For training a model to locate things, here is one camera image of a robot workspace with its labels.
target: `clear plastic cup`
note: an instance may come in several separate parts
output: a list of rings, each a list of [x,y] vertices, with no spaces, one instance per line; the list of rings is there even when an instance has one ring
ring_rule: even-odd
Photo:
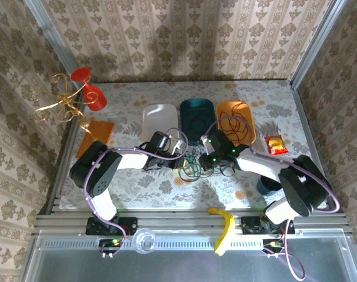
[[[156,235],[148,228],[139,229],[132,238],[132,247],[139,254],[149,254],[155,250]]]

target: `orange plastic tray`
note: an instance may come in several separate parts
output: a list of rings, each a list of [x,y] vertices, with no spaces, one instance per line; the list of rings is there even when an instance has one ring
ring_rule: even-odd
[[[216,107],[216,115],[217,118],[231,115],[244,117],[252,129],[253,139],[251,143],[254,143],[256,139],[256,133],[253,116],[248,104],[242,101],[221,102]],[[251,132],[247,129],[245,123],[236,119],[223,119],[218,122],[218,126],[220,130],[225,132],[229,140],[231,140],[235,146],[239,144],[249,144]]]

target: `wallpaper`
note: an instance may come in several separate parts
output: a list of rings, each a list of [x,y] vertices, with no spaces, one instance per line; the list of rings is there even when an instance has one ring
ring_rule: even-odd
[[[93,82],[287,79],[328,0],[42,0]]]
[[[51,89],[62,69],[22,1],[0,1],[0,281],[16,281],[36,214],[55,176],[64,125],[35,123],[32,112],[52,102],[29,99]]]
[[[299,93],[357,243],[357,0],[346,4]]]

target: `toy banana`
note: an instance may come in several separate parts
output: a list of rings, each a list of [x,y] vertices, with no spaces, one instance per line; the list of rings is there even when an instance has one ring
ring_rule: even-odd
[[[236,221],[233,215],[228,211],[219,210],[215,207],[211,207],[207,210],[207,212],[209,214],[220,214],[225,219],[224,232],[215,244],[215,254],[222,256],[231,246],[231,242],[236,230]]]

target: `table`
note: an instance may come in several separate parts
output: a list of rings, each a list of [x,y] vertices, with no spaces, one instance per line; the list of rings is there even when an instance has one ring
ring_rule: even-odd
[[[264,136],[282,135],[289,150],[287,157],[311,156],[293,92],[285,80],[247,80],[236,82],[158,82],[97,84],[108,99],[99,112],[84,113],[94,120],[115,124],[110,146],[134,147],[142,143],[142,112],[148,105],[170,103],[177,110],[186,99],[206,98],[214,106],[225,100],[241,100],[252,110],[257,139],[256,150],[267,152]],[[71,167],[85,132],[78,130],[71,154]],[[68,176],[61,190],[59,208],[87,208],[84,196]],[[236,172],[232,177],[213,175],[193,183],[183,182],[177,171],[169,169],[143,172],[128,169],[117,172],[109,191],[116,207],[127,209],[188,209],[220,207],[263,209],[281,199],[283,191],[270,197],[256,190],[258,174]]]

